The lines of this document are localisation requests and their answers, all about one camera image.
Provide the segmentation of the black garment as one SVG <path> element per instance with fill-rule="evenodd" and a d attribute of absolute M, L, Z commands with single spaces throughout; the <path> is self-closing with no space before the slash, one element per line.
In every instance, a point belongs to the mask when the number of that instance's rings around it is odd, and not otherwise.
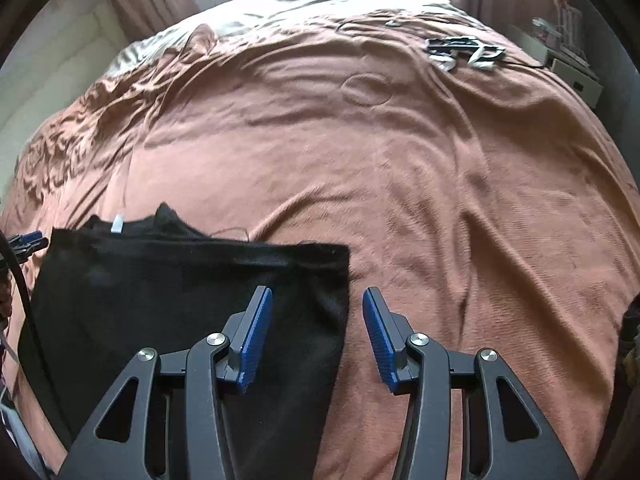
<path fill-rule="evenodd" d="M 244 310 L 259 286 L 273 314 L 254 382 L 228 401 L 243 479 L 309 479 L 341 361 L 348 315 L 344 245 L 214 240 L 167 206 L 113 232 L 90 218 L 56 229 L 32 293 L 18 355 L 50 430 L 70 446 L 134 354 L 192 346 Z"/>

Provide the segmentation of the white padded headboard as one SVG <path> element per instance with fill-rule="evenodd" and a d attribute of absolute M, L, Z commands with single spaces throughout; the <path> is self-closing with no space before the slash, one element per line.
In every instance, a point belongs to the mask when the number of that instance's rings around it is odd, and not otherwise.
<path fill-rule="evenodd" d="M 97 4 L 1 76 L 1 188 L 27 141 L 100 78 L 127 40 L 108 2 Z"/>

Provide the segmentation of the brown bed blanket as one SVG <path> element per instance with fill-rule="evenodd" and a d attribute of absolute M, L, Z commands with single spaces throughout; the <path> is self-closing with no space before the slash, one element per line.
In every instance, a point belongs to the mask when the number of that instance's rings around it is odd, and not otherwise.
<path fill-rule="evenodd" d="M 425 40 L 506 49 L 435 66 Z M 597 457 L 623 316 L 639 289 L 639 193 L 600 120 L 550 70 L 447 3 L 328 0 L 224 37 L 200 25 L 98 79 L 35 133 L 2 230 L 120 232 L 167 206 L 214 240 L 349 250 L 348 315 L 314 474 L 387 479 L 407 402 L 376 370 L 361 313 L 388 306 L 447 349 L 493 348 L 579 477 Z M 43 411 L 6 366 L 32 440 Z"/>

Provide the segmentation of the white bedside cabinet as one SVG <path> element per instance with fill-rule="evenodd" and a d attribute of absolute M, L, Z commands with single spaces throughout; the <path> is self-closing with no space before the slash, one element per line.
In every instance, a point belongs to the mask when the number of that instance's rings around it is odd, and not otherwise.
<path fill-rule="evenodd" d="M 584 62 L 578 61 L 574 54 L 568 55 L 562 50 L 550 49 L 539 39 L 513 25 L 508 26 L 506 36 L 531 58 L 558 75 L 590 108 L 594 110 L 597 107 L 603 86 L 594 71 Z"/>

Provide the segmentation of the grey patterned small garment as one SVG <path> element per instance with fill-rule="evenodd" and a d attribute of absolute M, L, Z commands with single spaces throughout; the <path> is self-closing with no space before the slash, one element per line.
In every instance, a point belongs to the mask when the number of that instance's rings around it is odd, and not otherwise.
<path fill-rule="evenodd" d="M 449 36 L 425 40 L 424 51 L 428 59 L 443 72 L 451 72 L 458 58 L 476 70 L 493 70 L 506 55 L 504 47 L 471 36 Z"/>

